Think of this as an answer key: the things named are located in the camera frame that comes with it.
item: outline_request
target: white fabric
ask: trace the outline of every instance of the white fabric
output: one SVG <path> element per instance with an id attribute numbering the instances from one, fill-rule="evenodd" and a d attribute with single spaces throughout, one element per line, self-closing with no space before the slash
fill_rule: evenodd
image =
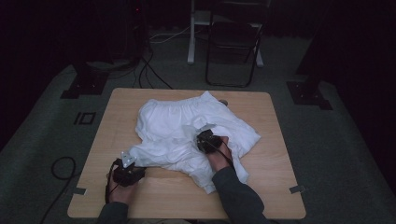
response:
<path id="1" fill-rule="evenodd" d="M 247 154 L 260 136 L 208 91 L 181 101 L 149 100 L 139 110 L 135 130 L 142 144 L 129 153 L 137 166 L 161 166 L 192 177 L 206 193 L 215 191 L 212 171 L 205 154 L 196 146 L 196 135 L 207 124 L 215 135 L 228 136 L 233 164 L 239 180 L 246 183 L 248 173 L 239 159 Z"/>

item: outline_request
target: crumpled garment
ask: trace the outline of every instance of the crumpled garment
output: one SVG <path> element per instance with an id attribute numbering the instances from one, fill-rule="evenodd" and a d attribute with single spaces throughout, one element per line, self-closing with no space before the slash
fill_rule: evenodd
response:
<path id="1" fill-rule="evenodd" d="M 183 172 L 209 194 L 216 190 L 212 182 L 215 173 L 196 146 L 196 135 L 207 127 L 214 135 L 229 137 L 236 174 L 247 183 L 248 172 L 239 159 L 261 137 L 208 91 L 181 101 L 148 100 L 139 110 L 135 127 L 142 143 L 132 146 L 129 153 L 136 158 L 136 166 Z"/>

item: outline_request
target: gray sleeve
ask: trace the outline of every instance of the gray sleeve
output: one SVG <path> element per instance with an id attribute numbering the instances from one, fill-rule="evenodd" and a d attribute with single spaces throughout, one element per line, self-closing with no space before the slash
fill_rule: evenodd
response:
<path id="1" fill-rule="evenodd" d="M 262 199 L 251 187 L 239 181 L 233 168 L 219 170 L 212 180 L 224 211 L 233 223 L 270 223 L 262 213 Z"/>
<path id="2" fill-rule="evenodd" d="M 128 222 L 126 203 L 107 203 L 103 206 L 96 224 L 125 224 Z"/>

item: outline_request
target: desk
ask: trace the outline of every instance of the desk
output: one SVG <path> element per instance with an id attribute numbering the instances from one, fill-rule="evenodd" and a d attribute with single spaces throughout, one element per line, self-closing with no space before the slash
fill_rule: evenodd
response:
<path id="1" fill-rule="evenodd" d="M 92 143 L 78 188 L 68 209 L 70 217 L 98 217 L 105 204 L 106 173 L 120 153 L 141 143 L 134 131 L 139 108 L 148 99 L 182 100 L 199 96 L 203 91 L 115 89 L 108 102 L 98 132 Z M 305 209 L 299 193 L 289 188 L 297 185 L 288 151 L 268 93 L 246 91 L 211 91 L 217 99 L 227 100 L 235 115 L 262 136 L 256 146 L 241 159 L 250 174 L 248 184 L 265 204 L 268 218 L 303 218 Z M 148 168 L 146 177 L 130 206 L 134 218 L 226 218 L 219 195 L 206 194 L 192 179 L 162 168 Z"/>
<path id="2" fill-rule="evenodd" d="M 195 25 L 209 25 L 210 12 L 209 11 L 196 11 L 195 0 L 191 0 L 191 15 L 190 15 L 190 44 L 189 54 L 187 56 L 187 63 L 194 64 L 195 53 Z M 256 64 L 258 67 L 264 67 L 262 62 L 262 54 L 260 50 L 257 54 Z"/>

